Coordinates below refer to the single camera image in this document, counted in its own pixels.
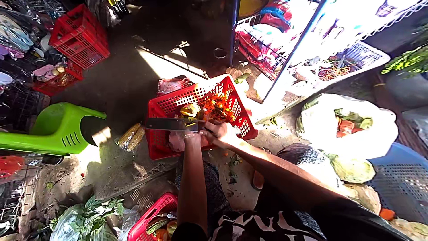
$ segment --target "blue plastic basket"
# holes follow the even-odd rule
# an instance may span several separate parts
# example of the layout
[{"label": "blue plastic basket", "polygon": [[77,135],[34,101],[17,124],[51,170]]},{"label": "blue plastic basket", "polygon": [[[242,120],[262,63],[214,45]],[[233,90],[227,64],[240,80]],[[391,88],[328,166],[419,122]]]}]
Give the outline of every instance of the blue plastic basket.
[{"label": "blue plastic basket", "polygon": [[393,143],[386,156],[370,162],[376,175],[366,184],[379,193],[382,207],[408,221],[428,224],[428,161]]}]

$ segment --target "corn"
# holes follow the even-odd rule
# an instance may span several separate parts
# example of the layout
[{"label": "corn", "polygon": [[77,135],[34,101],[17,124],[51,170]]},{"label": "corn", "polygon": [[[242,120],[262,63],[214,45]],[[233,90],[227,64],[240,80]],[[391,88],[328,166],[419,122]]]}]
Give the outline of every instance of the corn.
[{"label": "corn", "polygon": [[131,128],[129,128],[128,131],[125,134],[123,134],[122,137],[119,139],[119,141],[117,142],[117,145],[120,146],[120,148],[125,147],[130,137],[138,130],[138,128],[140,128],[140,126],[141,126],[140,123],[137,123],[133,125]]},{"label": "corn", "polygon": [[146,133],[146,130],[143,127],[140,127],[137,131],[137,133],[131,138],[128,144],[127,151],[132,151],[138,143],[141,141],[141,138],[143,138],[143,135]]}]

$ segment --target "foot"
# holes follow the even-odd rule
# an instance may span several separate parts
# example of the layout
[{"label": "foot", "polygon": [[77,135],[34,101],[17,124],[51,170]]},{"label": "foot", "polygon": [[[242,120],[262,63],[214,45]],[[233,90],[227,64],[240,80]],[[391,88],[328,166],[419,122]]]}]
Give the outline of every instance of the foot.
[{"label": "foot", "polygon": [[[270,152],[269,149],[266,149],[264,147],[259,147],[260,149],[266,151],[267,153],[272,154],[272,152]],[[253,175],[253,181],[251,183],[251,186],[256,189],[257,191],[261,191],[263,189],[263,184],[265,183],[265,177],[263,177],[263,175],[258,172],[258,171],[254,171],[254,175]]]}]

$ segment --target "red plastic basket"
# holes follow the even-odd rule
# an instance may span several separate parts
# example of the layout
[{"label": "red plastic basket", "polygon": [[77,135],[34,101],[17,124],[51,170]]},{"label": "red plastic basket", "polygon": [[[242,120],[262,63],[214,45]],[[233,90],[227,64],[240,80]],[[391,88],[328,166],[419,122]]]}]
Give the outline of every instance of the red plastic basket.
[{"label": "red plastic basket", "polygon": [[[194,84],[184,89],[159,96],[149,101],[149,117],[162,118],[174,117],[180,115],[180,109],[189,103],[200,102],[209,96],[217,93],[229,93],[227,107],[233,111],[236,117],[233,126],[237,126],[241,131],[241,137],[244,140],[250,140],[258,135],[250,120],[247,110],[242,105],[241,99],[233,86],[231,75],[224,74],[202,82]],[[149,145],[149,157],[152,160],[158,160],[165,157],[179,156],[180,152],[174,152],[168,145],[169,131],[165,130],[147,130],[146,140]],[[213,148],[213,145],[203,147],[204,150]]]},{"label": "red plastic basket", "polygon": [[172,193],[163,194],[153,206],[138,220],[138,222],[129,230],[128,241],[151,241],[150,235],[146,233],[147,225],[152,218],[158,214],[176,211],[178,200]]},{"label": "red plastic basket", "polygon": [[46,82],[37,81],[33,89],[52,96],[81,80],[83,80],[83,69],[69,60],[64,73],[60,73]]},{"label": "red plastic basket", "polygon": [[110,55],[106,31],[84,4],[56,20],[49,44],[83,69]]}]

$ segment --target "red plastic bag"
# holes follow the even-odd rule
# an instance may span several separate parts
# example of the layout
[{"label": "red plastic bag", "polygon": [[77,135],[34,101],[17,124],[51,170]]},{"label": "red plastic bag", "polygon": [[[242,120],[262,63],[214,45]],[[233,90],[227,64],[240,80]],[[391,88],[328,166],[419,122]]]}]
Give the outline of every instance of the red plastic bag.
[{"label": "red plastic bag", "polygon": [[158,96],[189,86],[188,78],[164,78],[158,82]]}]

